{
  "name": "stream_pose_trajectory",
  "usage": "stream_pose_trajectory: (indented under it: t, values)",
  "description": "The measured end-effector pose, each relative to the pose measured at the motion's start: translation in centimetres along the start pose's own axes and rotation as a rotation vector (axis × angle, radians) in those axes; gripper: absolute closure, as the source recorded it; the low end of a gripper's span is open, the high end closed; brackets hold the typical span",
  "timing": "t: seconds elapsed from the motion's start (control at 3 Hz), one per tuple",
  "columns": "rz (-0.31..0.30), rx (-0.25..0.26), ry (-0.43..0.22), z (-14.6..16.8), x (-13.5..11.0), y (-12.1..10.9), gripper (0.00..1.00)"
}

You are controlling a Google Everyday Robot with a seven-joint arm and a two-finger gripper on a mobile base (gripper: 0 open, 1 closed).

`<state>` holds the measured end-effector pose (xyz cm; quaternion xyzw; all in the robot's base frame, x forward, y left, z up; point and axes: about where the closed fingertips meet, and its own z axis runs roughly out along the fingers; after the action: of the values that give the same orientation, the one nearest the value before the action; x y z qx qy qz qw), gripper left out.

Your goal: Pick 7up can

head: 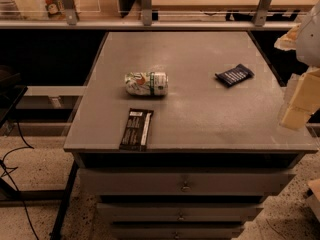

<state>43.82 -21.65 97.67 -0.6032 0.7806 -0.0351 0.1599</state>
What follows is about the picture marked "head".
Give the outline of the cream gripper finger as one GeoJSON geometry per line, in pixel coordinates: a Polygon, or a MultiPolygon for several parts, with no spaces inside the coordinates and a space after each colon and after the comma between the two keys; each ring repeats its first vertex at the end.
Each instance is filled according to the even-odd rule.
{"type": "Polygon", "coordinates": [[[298,130],[320,109],[320,68],[309,67],[302,75],[292,74],[279,112],[281,126],[298,130]]]}
{"type": "Polygon", "coordinates": [[[279,37],[274,43],[274,47],[283,51],[295,50],[299,28],[300,25],[296,25],[293,28],[291,28],[287,33],[279,37]]]}

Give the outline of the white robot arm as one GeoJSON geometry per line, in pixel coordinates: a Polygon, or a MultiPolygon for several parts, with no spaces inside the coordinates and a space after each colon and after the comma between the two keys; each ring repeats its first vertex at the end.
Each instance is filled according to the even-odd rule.
{"type": "Polygon", "coordinates": [[[308,66],[300,77],[292,75],[279,113],[280,125],[302,128],[320,108],[320,1],[303,21],[274,43],[274,47],[296,52],[296,58],[308,66]]]}

